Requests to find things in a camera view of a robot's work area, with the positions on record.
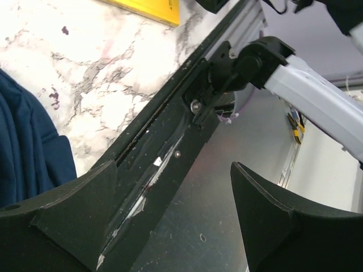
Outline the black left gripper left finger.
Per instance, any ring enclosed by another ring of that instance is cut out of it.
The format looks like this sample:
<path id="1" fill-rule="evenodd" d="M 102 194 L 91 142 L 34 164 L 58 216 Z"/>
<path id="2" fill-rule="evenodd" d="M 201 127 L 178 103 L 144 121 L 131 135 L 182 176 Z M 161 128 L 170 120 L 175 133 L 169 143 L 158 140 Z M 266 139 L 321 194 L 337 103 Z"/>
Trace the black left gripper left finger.
<path id="1" fill-rule="evenodd" d="M 116 176 L 111 160 L 1 209 L 1 271 L 96 271 Z"/>

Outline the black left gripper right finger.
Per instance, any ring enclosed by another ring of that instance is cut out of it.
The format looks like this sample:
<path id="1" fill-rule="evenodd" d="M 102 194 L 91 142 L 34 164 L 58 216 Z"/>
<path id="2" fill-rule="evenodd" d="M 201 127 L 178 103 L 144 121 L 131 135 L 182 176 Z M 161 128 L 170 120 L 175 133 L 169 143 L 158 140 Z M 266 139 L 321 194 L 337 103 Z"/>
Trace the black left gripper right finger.
<path id="1" fill-rule="evenodd" d="M 362 214 L 301 197 L 242 163 L 230 176 L 250 271 L 362 271 Z"/>

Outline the navy blue student backpack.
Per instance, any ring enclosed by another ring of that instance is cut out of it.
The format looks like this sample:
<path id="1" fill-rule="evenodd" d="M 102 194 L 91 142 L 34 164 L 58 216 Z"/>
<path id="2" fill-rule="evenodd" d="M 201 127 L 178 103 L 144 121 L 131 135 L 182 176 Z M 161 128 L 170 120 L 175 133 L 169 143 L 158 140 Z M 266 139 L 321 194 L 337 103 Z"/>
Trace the navy blue student backpack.
<path id="1" fill-rule="evenodd" d="M 38 99 L 1 71 L 1 207 L 76 177 L 68 138 Z"/>

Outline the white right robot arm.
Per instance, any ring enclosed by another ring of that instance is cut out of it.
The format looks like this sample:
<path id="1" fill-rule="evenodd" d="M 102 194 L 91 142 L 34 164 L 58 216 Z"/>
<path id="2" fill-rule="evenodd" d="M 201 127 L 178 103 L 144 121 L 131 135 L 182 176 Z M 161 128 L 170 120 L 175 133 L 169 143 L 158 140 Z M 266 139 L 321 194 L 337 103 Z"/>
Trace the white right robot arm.
<path id="1" fill-rule="evenodd" d="M 199 107 L 194 122 L 217 107 L 224 94 L 251 84 L 283 99 L 362 162 L 362 106 L 312 70 L 295 50 L 274 36 L 237 45 L 244 34 L 228 27 L 208 51 L 200 87 L 186 99 Z M 237 46 L 235 57 L 230 50 Z"/>

